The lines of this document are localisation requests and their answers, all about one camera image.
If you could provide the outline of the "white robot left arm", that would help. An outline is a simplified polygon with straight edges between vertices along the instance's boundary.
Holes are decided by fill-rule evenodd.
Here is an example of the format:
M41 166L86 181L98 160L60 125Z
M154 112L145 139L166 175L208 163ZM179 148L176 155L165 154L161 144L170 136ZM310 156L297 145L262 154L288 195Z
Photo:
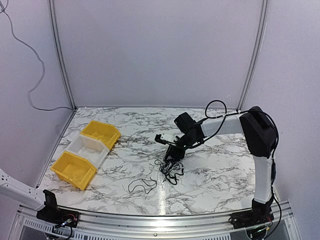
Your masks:
M63 219L63 211L53 203L45 206L45 194L42 190L26 185L0 170L0 194L20 202L24 206L40 211L53 223Z

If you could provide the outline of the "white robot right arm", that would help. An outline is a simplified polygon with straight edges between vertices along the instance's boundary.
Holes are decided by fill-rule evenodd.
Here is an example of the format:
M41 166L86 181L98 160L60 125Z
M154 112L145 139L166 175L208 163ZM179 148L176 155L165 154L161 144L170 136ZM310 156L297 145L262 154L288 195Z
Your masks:
M252 202L259 204L248 212L247 219L252 224L260 223L268 213L263 205L273 202L274 198L274 153L279 142L279 132L272 118L260 107L254 106L241 113L206 117L200 121L195 121L184 112L174 122L183 135L160 137L161 142L169 145L165 157L173 162L182 160L186 150L197 148L217 135L244 135L255 166L255 193Z

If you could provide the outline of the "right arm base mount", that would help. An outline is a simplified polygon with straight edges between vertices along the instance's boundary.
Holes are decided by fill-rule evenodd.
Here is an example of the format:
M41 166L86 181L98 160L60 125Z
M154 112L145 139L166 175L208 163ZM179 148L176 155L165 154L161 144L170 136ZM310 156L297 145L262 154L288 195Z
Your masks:
M274 220L271 208L272 203L272 198L267 203L260 203L253 199L251 202L251 210L232 213L228 222L232 224L234 229L272 222Z

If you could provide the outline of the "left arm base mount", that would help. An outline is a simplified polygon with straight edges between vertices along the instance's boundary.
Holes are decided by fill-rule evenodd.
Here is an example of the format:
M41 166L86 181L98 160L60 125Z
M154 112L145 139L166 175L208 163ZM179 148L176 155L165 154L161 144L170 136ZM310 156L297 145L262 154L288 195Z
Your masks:
M36 214L36 218L56 224L76 228L79 221L79 212L58 207L56 196L49 190L43 190L44 207Z

